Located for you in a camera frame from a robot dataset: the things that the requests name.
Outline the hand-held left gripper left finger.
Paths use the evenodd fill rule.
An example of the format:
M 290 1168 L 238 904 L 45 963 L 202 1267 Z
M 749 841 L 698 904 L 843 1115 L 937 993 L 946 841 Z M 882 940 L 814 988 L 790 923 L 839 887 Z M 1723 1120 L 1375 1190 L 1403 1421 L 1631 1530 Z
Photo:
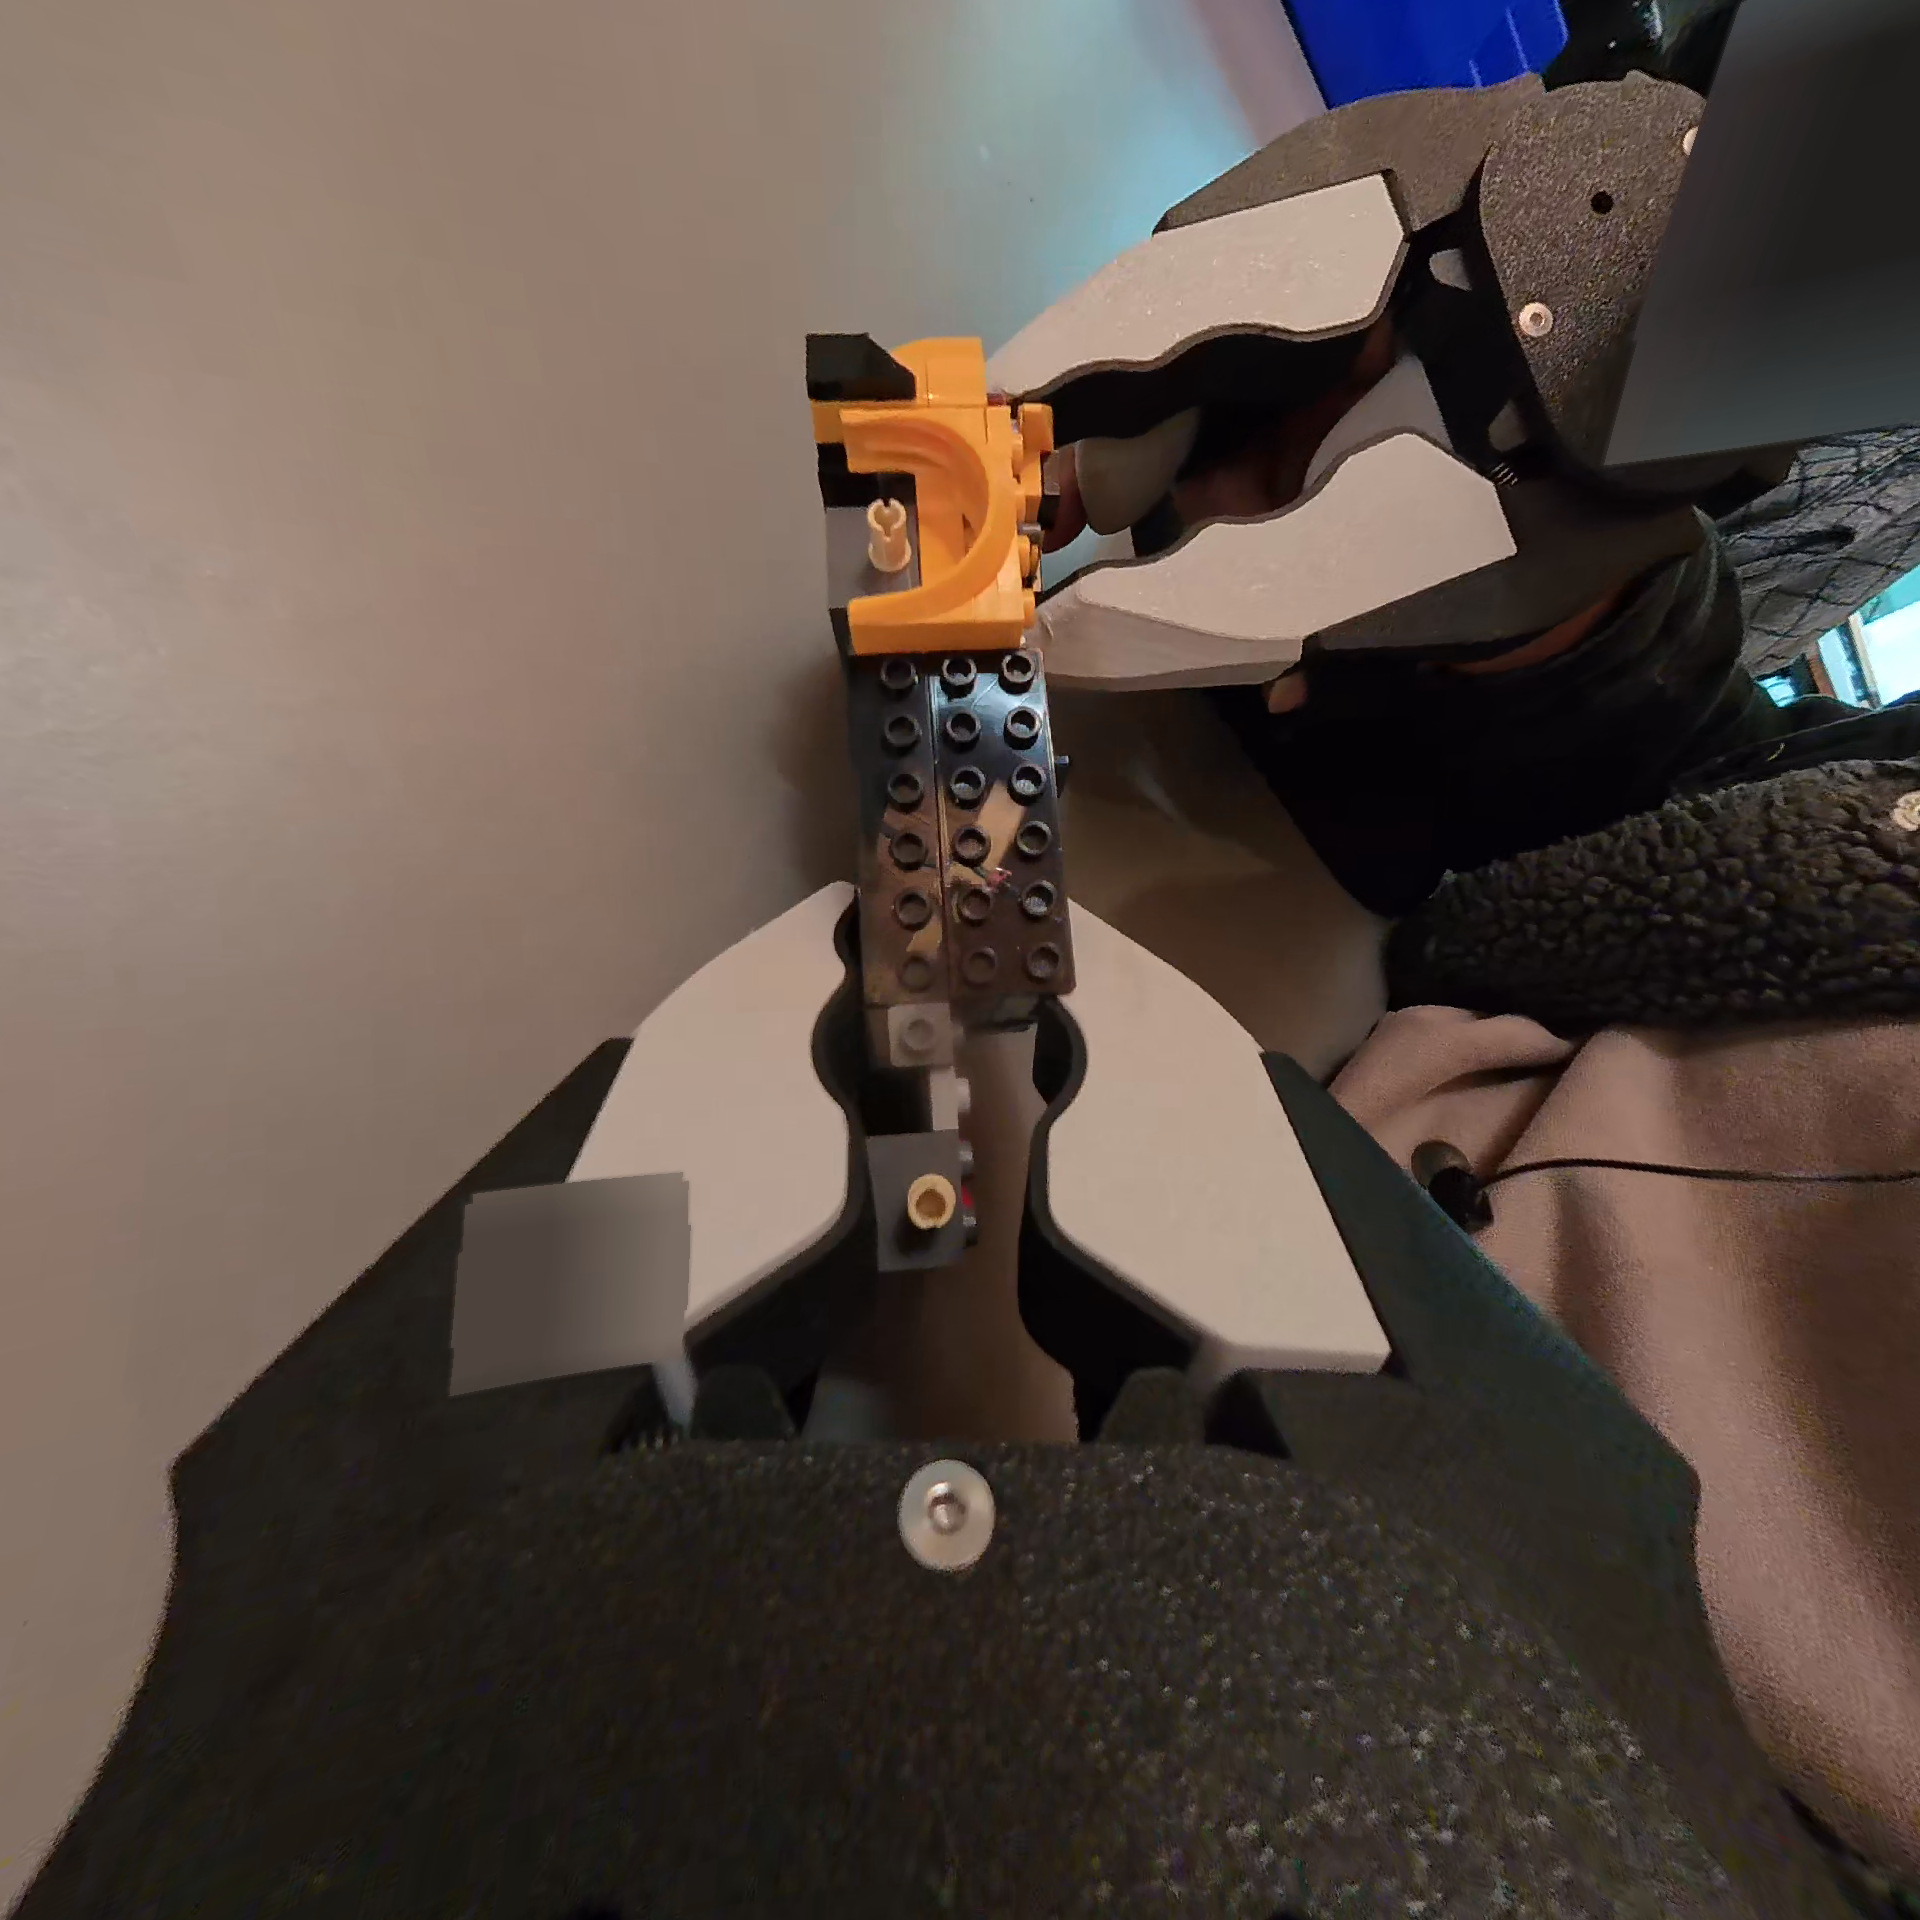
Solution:
M 571 1185 L 678 1175 L 688 1185 L 685 1343 L 826 1250 L 858 1214 L 849 1119 L 814 1063 L 856 904 L 833 881 L 734 943 L 632 1034 Z

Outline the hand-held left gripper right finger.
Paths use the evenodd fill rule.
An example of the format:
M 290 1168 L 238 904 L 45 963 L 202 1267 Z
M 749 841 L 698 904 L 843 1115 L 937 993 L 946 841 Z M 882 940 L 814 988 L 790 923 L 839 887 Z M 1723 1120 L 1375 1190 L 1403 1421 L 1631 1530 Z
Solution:
M 1188 1352 L 1192 1378 L 1375 1375 L 1388 1337 L 1254 1037 L 1078 904 L 1076 1087 L 1033 1172 L 1065 1252 Z

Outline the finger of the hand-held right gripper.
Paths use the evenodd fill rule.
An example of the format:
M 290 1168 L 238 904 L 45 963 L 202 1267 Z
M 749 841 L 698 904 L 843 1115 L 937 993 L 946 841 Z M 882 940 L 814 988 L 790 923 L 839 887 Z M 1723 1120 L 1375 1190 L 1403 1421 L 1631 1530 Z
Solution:
M 1388 174 L 1167 228 L 1043 309 L 986 360 L 994 394 L 1051 409 L 1060 440 L 1153 409 L 1204 359 L 1360 335 L 1406 260 Z
M 1289 506 L 1204 514 L 1153 559 L 1083 568 L 1039 605 L 1033 638 L 1074 691 L 1266 684 L 1325 629 L 1514 553 L 1498 490 L 1454 452 L 1426 366 L 1398 359 L 1331 427 Z

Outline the orange and black lego car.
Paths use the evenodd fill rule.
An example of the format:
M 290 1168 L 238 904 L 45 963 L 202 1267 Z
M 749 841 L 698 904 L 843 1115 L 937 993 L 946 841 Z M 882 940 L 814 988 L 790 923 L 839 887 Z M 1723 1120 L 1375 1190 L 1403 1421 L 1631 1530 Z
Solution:
M 804 338 L 856 775 L 861 1136 L 882 1276 L 972 1243 L 962 1055 L 1076 981 L 1046 662 L 1051 412 L 980 342 Z

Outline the large blue plastic bin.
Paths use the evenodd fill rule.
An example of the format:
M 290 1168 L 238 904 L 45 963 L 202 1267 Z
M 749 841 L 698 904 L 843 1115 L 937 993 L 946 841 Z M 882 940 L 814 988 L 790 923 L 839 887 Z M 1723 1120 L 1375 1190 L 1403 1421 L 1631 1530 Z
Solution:
M 1286 3 L 1328 110 L 1543 72 L 1568 46 L 1558 3 Z

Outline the person's dark sherpa jacket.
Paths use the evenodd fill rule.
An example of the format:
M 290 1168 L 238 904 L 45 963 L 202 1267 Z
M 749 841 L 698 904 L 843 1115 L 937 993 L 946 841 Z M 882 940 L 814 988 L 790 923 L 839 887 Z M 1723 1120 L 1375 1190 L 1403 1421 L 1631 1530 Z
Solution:
M 1660 806 L 1455 873 L 1385 946 L 1385 1004 L 1602 1027 L 1916 1018 L 1916 693 L 1728 725 Z

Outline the black drawstring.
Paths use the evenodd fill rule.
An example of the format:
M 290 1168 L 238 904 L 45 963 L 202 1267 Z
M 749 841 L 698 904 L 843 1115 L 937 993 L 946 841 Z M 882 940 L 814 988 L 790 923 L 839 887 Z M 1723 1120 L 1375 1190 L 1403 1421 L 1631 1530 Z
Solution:
M 1785 1172 L 1785 1168 L 1712 1168 L 1697 1162 L 1646 1162 L 1631 1157 L 1539 1157 L 1479 1172 L 1462 1150 L 1426 1141 L 1413 1150 L 1410 1176 L 1455 1228 L 1475 1235 L 1494 1222 L 1493 1190 L 1547 1175 L 1626 1175 L 1665 1182 L 1730 1189 L 1897 1189 L 1915 1185 L 1916 1168 L 1884 1172 Z

